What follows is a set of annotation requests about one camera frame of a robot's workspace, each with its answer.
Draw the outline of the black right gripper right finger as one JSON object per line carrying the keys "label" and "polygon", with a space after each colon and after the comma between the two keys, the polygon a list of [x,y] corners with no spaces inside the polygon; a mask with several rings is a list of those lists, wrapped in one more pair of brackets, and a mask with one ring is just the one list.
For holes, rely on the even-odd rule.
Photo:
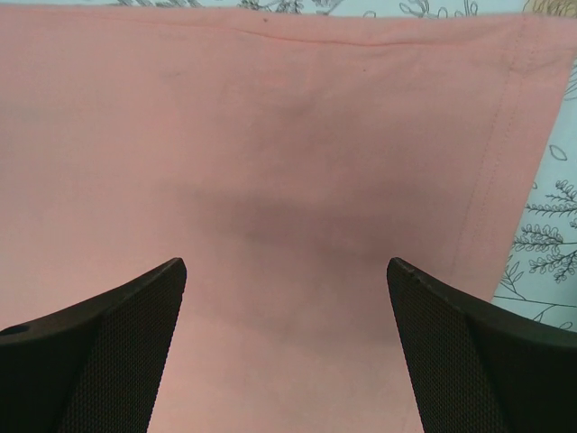
{"label": "black right gripper right finger", "polygon": [[576,335],[393,258],[389,297],[426,432],[576,430]]}

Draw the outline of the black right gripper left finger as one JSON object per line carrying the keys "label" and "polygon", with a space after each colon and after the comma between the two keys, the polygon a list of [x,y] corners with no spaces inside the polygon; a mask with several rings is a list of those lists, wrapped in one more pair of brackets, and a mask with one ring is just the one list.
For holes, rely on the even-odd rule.
{"label": "black right gripper left finger", "polygon": [[180,258],[1,332],[3,432],[147,431],[187,279]]}

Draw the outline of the salmon pink t shirt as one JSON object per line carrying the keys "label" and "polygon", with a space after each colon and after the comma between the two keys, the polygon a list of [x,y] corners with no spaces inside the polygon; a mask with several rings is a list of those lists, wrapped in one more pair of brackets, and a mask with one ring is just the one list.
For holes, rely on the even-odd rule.
{"label": "salmon pink t shirt", "polygon": [[1,9],[1,324],[173,257],[154,432],[418,432],[398,256],[488,299],[576,22]]}

